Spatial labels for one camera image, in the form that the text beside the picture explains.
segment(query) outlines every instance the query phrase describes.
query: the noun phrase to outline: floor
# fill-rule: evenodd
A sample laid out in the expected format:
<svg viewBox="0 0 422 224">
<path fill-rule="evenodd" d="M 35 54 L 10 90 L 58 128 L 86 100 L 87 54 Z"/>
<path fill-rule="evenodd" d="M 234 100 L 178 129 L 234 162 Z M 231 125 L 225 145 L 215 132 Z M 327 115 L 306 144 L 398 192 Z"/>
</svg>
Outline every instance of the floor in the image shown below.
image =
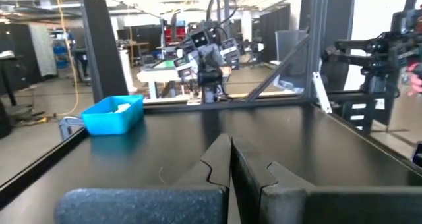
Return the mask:
<svg viewBox="0 0 422 224">
<path fill-rule="evenodd" d="M 266 67 L 235 70 L 227 84 L 227 92 L 229 94 L 250 92 L 271 72 L 272 70 Z M 134 80 L 134 86 L 139 88 L 143 84 Z M 409 97 L 406 95 L 407 88 L 402 90 L 404 92 L 397 99 L 390 132 L 374 132 L 372 136 L 409 157 L 413 149 L 410 143 L 418 141 L 419 134 L 422 134 L 422 127 L 419 126 L 422 113 L 418 110 L 422 107 L 422 96 Z M 266 91 L 273 92 L 278 89 L 269 86 Z M 69 115 L 77 116 L 93 104 L 91 87 L 80 85 L 78 105 L 72 111 L 76 96 L 67 71 L 61 72 L 60 78 L 38 84 L 32 90 L 17 92 L 16 98 L 19 104 L 33 103 L 35 111 L 45 111 L 47 114 L 71 111 Z M 7 98 L 1 99 L 5 105 L 8 104 Z M 379 130 L 384 129 L 379 125 L 374 127 Z M 15 129 L 10 136 L 0 140 L 0 183 L 7 182 L 60 141 L 57 121 Z"/>
</svg>

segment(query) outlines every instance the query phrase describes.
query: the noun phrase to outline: blue plastic bin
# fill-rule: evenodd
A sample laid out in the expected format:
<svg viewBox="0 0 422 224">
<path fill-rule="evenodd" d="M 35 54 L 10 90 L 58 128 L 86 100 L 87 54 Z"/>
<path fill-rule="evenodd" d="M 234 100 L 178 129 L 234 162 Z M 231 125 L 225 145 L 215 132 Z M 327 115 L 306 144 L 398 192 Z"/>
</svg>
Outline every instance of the blue plastic bin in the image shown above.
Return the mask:
<svg viewBox="0 0 422 224">
<path fill-rule="evenodd" d="M 144 96 L 109 96 L 92 107 L 88 108 L 80 116 L 85 127 L 91 135 L 116 135 L 124 134 L 144 116 Z M 117 110 L 117 106 L 123 104 L 131 106 L 121 113 L 110 113 Z"/>
</svg>

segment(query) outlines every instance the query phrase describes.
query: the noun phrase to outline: black cabinet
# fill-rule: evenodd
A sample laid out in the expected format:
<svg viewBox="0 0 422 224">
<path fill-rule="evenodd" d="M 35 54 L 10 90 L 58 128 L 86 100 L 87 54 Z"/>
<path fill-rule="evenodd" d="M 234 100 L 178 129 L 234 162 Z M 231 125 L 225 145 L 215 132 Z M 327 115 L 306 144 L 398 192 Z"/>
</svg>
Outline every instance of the black cabinet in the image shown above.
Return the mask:
<svg viewBox="0 0 422 224">
<path fill-rule="evenodd" d="M 11 50 L 18 61 L 1 61 L 13 91 L 42 81 L 29 26 L 26 24 L 0 25 L 0 52 Z M 4 94 L 3 81 L 0 94 Z"/>
</svg>

